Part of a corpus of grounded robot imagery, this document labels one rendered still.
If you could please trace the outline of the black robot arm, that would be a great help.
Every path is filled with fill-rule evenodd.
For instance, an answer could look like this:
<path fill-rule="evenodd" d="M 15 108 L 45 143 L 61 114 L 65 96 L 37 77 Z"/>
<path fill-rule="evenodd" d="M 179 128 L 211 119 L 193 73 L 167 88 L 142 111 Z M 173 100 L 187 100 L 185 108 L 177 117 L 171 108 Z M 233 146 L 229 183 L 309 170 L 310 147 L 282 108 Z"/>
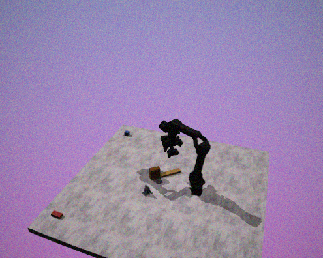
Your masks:
<path fill-rule="evenodd" d="M 196 159 L 196 165 L 194 168 L 194 171 L 190 173 L 189 175 L 189 180 L 191 184 L 191 195 L 195 196 L 201 196 L 202 194 L 202 185 L 205 184 L 204 179 L 202 178 L 202 173 L 201 170 L 204 166 L 204 161 L 206 158 L 206 155 L 208 154 L 210 150 L 210 143 L 206 137 L 204 137 L 200 131 L 197 131 L 195 129 L 192 129 L 184 124 L 179 119 L 174 119 L 172 121 L 169 121 L 168 123 L 163 120 L 159 128 L 167 133 L 168 132 L 168 137 L 170 139 L 177 139 L 175 141 L 174 146 L 182 146 L 183 142 L 180 139 L 177 134 L 180 134 L 180 132 L 192 137 L 194 141 L 194 147 L 196 148 L 196 153 L 197 153 L 197 159 Z M 198 138 L 200 138 L 203 143 L 198 144 Z"/>

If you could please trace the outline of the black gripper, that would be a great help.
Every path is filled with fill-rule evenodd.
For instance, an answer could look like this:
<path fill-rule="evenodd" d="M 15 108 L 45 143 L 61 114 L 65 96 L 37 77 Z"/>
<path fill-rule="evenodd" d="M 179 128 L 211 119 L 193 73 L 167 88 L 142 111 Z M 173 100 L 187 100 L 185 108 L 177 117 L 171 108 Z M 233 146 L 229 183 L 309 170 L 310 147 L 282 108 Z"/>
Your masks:
<path fill-rule="evenodd" d="M 173 147 L 175 141 L 177 141 L 176 138 L 170 139 L 168 136 L 161 136 L 161 141 L 165 152 L 167 151 L 167 148 L 170 147 L 170 149 L 167 151 L 168 158 L 179 154 L 179 151 Z"/>

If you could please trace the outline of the small red block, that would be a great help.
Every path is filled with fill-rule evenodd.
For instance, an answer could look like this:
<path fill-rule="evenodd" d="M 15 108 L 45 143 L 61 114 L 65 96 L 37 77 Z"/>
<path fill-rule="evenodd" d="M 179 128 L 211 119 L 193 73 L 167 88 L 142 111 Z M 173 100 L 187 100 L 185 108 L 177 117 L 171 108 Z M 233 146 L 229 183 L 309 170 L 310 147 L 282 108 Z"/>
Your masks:
<path fill-rule="evenodd" d="M 53 210 L 53 212 L 51 213 L 51 216 L 53 216 L 53 217 L 55 217 L 55 218 L 59 218 L 59 219 L 61 219 L 61 218 L 62 218 L 62 216 L 63 216 L 63 214 L 62 214 L 62 213 L 60 213 L 60 212 L 56 212 L 56 211 L 54 211 L 54 210 Z"/>

